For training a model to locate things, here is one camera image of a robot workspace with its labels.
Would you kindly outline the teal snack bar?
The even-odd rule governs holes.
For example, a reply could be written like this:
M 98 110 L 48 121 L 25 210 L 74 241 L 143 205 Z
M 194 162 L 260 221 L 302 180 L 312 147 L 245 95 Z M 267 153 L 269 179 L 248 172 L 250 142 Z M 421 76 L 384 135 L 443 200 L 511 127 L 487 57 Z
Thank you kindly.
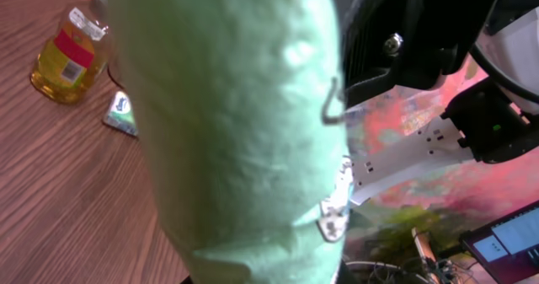
M 195 283 L 333 283 L 348 218 L 333 0 L 108 0 L 158 220 Z

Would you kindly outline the teal Kleenex tissue pack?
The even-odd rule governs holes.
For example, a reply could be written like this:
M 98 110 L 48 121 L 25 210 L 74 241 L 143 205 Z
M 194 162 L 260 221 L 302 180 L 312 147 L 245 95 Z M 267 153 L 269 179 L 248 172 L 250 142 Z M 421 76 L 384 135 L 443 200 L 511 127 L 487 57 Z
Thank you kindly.
M 131 101 L 123 91 L 117 91 L 105 112 L 102 122 L 117 131 L 129 136 L 138 137 Z

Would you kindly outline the yellow liquid bottle silver cap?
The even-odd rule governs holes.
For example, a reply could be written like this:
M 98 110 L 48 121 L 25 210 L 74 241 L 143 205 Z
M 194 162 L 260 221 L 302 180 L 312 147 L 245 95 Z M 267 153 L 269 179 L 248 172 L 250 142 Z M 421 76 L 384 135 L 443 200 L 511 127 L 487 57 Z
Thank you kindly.
M 108 0 L 71 3 L 37 56 L 30 82 L 57 103 L 77 103 L 105 69 L 111 46 Z

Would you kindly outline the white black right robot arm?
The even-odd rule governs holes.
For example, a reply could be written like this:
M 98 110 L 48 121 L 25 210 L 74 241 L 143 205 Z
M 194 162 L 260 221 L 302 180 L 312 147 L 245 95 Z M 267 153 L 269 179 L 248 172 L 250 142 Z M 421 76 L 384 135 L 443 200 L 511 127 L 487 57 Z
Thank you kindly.
M 538 0 L 334 0 L 344 98 L 432 91 L 474 60 L 485 77 L 429 122 L 352 163 L 350 201 L 433 170 L 504 163 L 538 146 Z

